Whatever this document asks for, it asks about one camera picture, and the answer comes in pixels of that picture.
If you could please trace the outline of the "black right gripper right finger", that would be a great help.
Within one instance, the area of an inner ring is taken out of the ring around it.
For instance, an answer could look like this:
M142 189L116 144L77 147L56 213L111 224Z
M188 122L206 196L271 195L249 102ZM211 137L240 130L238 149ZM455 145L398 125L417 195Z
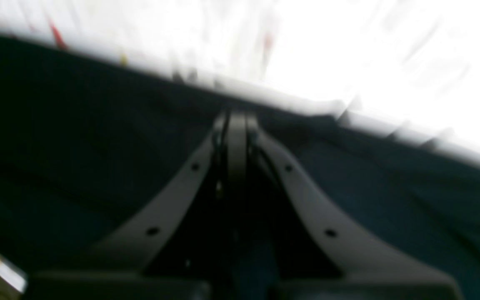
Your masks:
M228 181L245 182L249 162L264 161L309 237L342 277L278 284L282 300L459 300L450 275L416 260L355 222L316 184L298 159L245 112L228 116Z

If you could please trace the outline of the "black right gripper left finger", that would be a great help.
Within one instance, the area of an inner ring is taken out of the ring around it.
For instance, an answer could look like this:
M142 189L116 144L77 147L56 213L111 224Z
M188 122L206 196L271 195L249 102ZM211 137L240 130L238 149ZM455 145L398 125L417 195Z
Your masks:
M32 275L29 300L205 300L200 280L146 277L144 269L177 232L223 150L221 113L178 173L139 212L70 262Z

